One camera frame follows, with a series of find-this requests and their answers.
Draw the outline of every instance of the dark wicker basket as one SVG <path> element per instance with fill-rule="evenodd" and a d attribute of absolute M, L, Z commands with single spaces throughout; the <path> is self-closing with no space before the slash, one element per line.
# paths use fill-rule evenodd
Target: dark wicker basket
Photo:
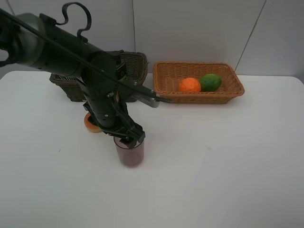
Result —
<path fill-rule="evenodd" d="M 139 52 L 123 52 L 121 53 L 121 57 L 126 62 L 127 76 L 136 81 L 138 84 L 142 85 L 148 74 L 147 56 Z M 61 87 L 71 101 L 86 101 L 85 96 L 75 78 L 51 74 L 49 80 Z"/>

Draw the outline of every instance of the cable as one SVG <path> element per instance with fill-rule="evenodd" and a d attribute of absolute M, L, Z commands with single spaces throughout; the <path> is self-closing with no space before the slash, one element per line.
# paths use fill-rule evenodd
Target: cable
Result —
<path fill-rule="evenodd" d="M 22 26 L 23 28 L 25 28 L 26 30 L 30 31 L 31 33 L 35 34 L 36 36 L 38 36 L 39 38 L 45 40 L 46 42 L 52 44 L 53 46 L 55 46 L 56 48 L 58 48 L 59 50 L 65 52 L 67 55 L 69 55 L 71 58 L 73 58 L 74 60 L 78 61 L 79 63 L 81 63 L 82 65 L 86 66 L 87 68 L 99 73 L 101 76 L 106 77 L 107 79 L 121 85 L 124 86 L 125 88 L 128 88 L 130 90 L 136 91 L 139 94 L 142 94 L 144 96 L 147 97 L 151 97 L 151 98 L 155 98 L 156 101 L 162 101 L 162 102 L 170 102 L 170 99 L 167 98 L 162 98 L 162 97 L 158 97 L 149 93 L 145 93 L 143 91 L 140 91 L 136 88 L 133 88 L 127 84 L 121 83 L 119 80 L 117 80 L 116 78 L 112 78 L 109 75 L 107 75 L 103 70 L 99 69 L 98 67 L 94 66 L 93 64 L 89 63 L 88 61 L 86 61 L 85 59 L 81 58 L 80 56 L 78 56 L 77 54 L 75 54 L 74 52 L 70 51 L 69 49 L 67 49 L 66 47 L 60 45 L 59 43 L 53 41 L 52 39 L 46 37 L 44 34 L 40 33 L 39 31 L 37 31 L 36 29 L 34 29 L 33 27 L 31 27 L 30 25 L 24 23 L 22 20 L 10 15 L 9 13 L 7 13 L 6 11 L 4 11 L 3 9 L 0 9 L 0 14 L 2 14 L 3 16 L 7 17 L 8 19 L 12 20 L 13 22 L 15 22 L 16 24 Z"/>

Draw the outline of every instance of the table surface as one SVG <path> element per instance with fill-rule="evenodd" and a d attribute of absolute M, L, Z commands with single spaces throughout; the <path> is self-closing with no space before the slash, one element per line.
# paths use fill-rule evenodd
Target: table surface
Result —
<path fill-rule="evenodd" d="M 48 78 L 0 80 L 0 227 L 304 227 L 298 79 L 240 76 L 245 94 L 224 105 L 128 104 L 147 136 L 129 169 Z"/>

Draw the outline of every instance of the plastic cup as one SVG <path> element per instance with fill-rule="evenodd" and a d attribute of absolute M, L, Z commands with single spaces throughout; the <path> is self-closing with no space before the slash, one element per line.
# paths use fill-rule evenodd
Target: plastic cup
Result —
<path fill-rule="evenodd" d="M 116 150 L 120 162 L 127 167 L 137 167 L 143 161 L 144 141 L 137 143 L 134 148 L 129 149 L 120 142 L 120 138 L 114 137 Z"/>

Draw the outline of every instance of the green ball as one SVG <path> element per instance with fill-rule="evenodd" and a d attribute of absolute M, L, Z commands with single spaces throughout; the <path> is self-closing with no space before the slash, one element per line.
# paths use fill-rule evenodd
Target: green ball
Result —
<path fill-rule="evenodd" d="M 216 91 L 220 84 L 222 84 L 222 79 L 217 74 L 206 74 L 199 80 L 203 92 Z"/>

